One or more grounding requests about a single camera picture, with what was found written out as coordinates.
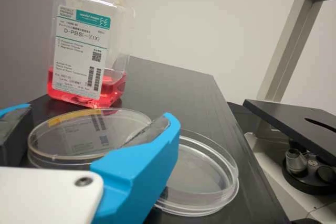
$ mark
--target pink solution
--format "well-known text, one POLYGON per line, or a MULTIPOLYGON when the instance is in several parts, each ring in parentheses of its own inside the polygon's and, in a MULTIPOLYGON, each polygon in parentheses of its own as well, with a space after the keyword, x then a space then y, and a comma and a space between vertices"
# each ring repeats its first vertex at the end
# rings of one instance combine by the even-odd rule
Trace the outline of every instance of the pink solution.
POLYGON ((126 73, 117 73, 111 69, 104 69, 103 82, 98 100, 82 97, 80 95, 53 89, 52 75, 53 66, 48 69, 47 91, 50 97, 89 108, 108 108, 124 93, 126 73))

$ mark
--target empty petri dish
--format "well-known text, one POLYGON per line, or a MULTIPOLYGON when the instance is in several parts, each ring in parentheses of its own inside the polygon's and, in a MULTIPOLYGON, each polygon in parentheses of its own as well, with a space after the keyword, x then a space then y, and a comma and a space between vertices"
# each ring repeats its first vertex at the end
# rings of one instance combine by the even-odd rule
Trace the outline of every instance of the empty petri dish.
POLYGON ((151 123, 127 109, 85 109, 56 116, 33 129, 28 159, 41 168, 88 169, 151 123))
POLYGON ((238 167, 231 155, 208 137, 181 130, 178 160, 155 206, 180 216, 206 216, 238 193, 238 167))

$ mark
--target plastic bottle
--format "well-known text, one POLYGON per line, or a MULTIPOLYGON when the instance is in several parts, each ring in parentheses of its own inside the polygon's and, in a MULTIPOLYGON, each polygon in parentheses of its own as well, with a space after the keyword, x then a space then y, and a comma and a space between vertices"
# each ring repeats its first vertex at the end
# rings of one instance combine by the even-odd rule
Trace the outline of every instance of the plastic bottle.
POLYGON ((48 94, 111 106, 124 91, 133 18, 125 0, 54 0, 48 94))

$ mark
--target screw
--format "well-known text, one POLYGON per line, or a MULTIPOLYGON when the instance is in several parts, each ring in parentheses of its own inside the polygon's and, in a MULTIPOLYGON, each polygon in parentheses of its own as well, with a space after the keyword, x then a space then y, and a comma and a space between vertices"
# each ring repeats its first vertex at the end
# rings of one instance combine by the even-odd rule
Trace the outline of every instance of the screw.
POLYGON ((89 177, 83 177, 83 178, 80 178, 78 179, 76 182, 75 182, 75 185, 76 186, 87 186, 87 185, 90 185, 92 183, 93 179, 92 178, 89 178, 89 177))
POLYGON ((308 160, 308 165, 310 165, 310 166, 318 166, 319 162, 317 162, 316 160, 308 160))

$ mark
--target blue plastic holder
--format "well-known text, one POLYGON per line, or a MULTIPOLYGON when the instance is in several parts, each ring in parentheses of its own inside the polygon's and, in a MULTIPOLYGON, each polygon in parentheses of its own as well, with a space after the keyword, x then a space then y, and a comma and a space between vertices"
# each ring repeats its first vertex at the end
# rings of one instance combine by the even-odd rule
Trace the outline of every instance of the blue plastic holder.
POLYGON ((16 105, 16 106, 13 106, 13 107, 7 107, 5 109, 1 109, 0 110, 0 117, 3 116, 4 114, 10 112, 10 111, 27 108, 29 106, 30 106, 29 103, 24 103, 24 104, 16 105))
POLYGON ((181 125, 170 113, 169 126, 150 143, 113 150, 92 162, 104 181, 93 223, 142 223, 165 188, 178 157, 181 125))

